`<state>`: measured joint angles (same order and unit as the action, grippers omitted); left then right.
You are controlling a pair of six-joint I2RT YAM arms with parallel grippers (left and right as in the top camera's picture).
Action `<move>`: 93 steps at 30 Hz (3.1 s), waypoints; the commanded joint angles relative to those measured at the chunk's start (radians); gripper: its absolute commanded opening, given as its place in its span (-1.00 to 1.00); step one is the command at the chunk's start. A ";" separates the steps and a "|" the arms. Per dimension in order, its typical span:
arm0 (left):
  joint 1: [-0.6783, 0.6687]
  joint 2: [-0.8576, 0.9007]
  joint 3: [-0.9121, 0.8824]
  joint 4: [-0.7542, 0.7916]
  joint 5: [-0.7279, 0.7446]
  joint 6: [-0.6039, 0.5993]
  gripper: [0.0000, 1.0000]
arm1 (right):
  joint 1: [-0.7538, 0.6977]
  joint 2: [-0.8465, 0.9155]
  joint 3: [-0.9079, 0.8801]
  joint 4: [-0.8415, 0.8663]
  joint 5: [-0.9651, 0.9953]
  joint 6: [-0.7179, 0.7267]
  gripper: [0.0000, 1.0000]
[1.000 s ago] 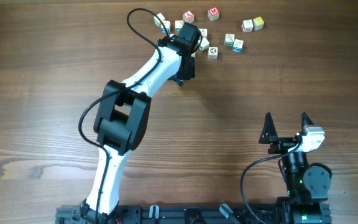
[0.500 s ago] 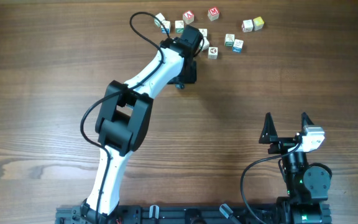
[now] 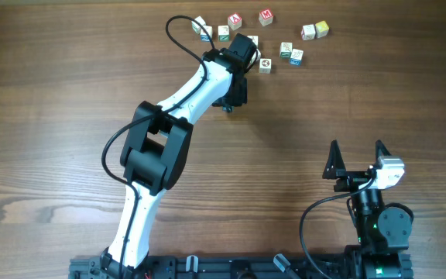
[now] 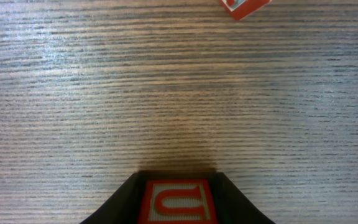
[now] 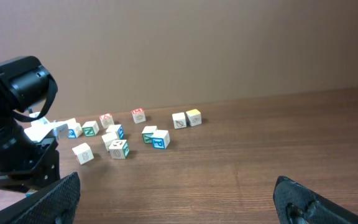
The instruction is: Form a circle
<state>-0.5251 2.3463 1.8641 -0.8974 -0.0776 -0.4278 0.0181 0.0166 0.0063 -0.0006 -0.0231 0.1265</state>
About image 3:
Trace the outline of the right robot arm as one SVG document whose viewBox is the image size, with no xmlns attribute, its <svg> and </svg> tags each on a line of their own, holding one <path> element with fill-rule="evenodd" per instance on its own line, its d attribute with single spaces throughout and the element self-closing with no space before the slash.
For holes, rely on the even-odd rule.
<svg viewBox="0 0 446 279">
<path fill-rule="evenodd" d="M 405 164 L 376 141 L 376 162 L 364 171 L 348 171 L 336 140 L 331 142 L 323 178 L 335 180 L 334 191 L 350 194 L 348 212 L 358 244 L 345 247 L 343 278 L 414 277 L 409 248 L 413 212 L 400 203 L 386 204 L 382 193 L 398 184 Z"/>
</svg>

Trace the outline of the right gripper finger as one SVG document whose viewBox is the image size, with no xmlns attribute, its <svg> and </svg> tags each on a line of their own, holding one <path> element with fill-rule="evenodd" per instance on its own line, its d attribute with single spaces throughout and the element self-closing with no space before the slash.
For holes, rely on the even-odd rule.
<svg viewBox="0 0 446 279">
<path fill-rule="evenodd" d="M 346 167 L 341 156 L 338 141 L 335 139 L 331 142 L 327 163 L 322 174 L 323 179 L 333 180 L 346 176 Z"/>
<path fill-rule="evenodd" d="M 390 157 L 391 156 L 391 153 L 387 150 L 386 146 L 380 139 L 378 139 L 376 141 L 375 152 L 376 152 L 376 155 L 375 155 L 376 160 L 378 160 L 380 157 Z"/>
</svg>

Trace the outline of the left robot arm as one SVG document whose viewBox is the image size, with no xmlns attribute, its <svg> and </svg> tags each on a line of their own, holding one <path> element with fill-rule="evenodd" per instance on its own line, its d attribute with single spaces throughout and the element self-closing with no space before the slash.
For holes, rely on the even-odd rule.
<svg viewBox="0 0 446 279">
<path fill-rule="evenodd" d="M 245 74 L 257 52 L 251 38 L 237 34 L 229 48 L 199 57 L 194 76 L 172 96 L 139 104 L 118 131 L 126 135 L 120 154 L 126 196 L 115 238 L 100 256 L 108 277 L 139 277 L 160 200 L 183 172 L 194 124 L 211 106 L 231 111 L 247 102 Z"/>
</svg>

